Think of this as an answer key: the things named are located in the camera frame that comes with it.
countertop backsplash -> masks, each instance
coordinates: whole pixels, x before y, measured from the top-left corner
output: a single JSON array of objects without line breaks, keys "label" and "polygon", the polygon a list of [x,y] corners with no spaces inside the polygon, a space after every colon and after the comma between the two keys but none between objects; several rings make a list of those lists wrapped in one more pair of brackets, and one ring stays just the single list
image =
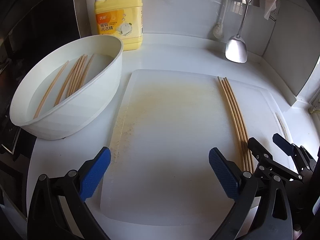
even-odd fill
[{"label": "countertop backsplash", "polygon": [[[215,40],[212,34],[219,20],[223,0],[143,0],[143,32],[195,36]],[[87,0],[92,34],[97,34],[94,0]],[[224,38],[235,35],[242,19],[244,4],[229,0],[223,22]],[[260,7],[249,6],[241,33],[250,52],[262,56],[270,39],[275,22],[264,19],[264,0]]]}]

yellow detergent bottle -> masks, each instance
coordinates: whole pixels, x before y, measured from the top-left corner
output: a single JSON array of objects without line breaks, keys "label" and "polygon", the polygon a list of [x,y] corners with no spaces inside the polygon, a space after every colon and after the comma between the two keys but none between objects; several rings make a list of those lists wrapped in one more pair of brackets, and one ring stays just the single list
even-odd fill
[{"label": "yellow detergent bottle", "polygon": [[142,43],[142,0],[95,0],[99,34],[113,35],[124,50],[138,49]]}]

blue brush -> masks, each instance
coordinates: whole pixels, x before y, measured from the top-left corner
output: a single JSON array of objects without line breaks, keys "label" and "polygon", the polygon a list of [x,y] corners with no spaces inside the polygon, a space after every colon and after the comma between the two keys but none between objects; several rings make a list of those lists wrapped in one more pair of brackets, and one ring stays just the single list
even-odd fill
[{"label": "blue brush", "polygon": [[111,161],[111,152],[103,147],[93,160],[86,161],[79,169],[80,176],[80,198],[84,202],[92,197],[100,180],[106,172]]}]

cutting board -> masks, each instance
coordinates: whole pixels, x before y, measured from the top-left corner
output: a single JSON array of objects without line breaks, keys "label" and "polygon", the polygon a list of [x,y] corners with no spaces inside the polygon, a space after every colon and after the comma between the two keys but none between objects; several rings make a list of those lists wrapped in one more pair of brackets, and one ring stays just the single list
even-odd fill
[{"label": "cutting board", "polygon": [[[249,137],[289,167],[288,157],[272,143],[273,134],[283,136],[283,131],[271,94],[233,80],[230,84]],[[111,219],[158,226],[214,221],[218,226],[234,203],[208,161],[210,149],[217,147],[241,168],[233,123],[216,76],[134,71],[109,147],[112,163],[104,175],[100,207]]]}]

metal screw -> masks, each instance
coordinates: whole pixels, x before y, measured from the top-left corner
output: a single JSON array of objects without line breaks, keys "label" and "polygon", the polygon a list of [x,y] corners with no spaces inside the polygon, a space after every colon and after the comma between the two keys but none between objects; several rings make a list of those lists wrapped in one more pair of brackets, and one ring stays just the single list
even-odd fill
[{"label": "metal screw", "polygon": [[250,178],[251,177],[251,173],[248,171],[244,171],[243,176],[245,176],[246,178]]},{"label": "metal screw", "polygon": [[68,176],[69,177],[74,177],[76,175],[77,175],[77,171],[75,171],[75,170],[71,170],[71,171],[68,172]]},{"label": "metal screw", "polygon": [[43,180],[45,179],[45,177],[46,177],[45,174],[41,174],[38,179],[41,180],[41,181],[43,181]]},{"label": "metal screw", "polygon": [[273,179],[274,179],[275,181],[280,181],[280,180],[281,180],[278,175],[274,175],[274,176],[273,176]]}]

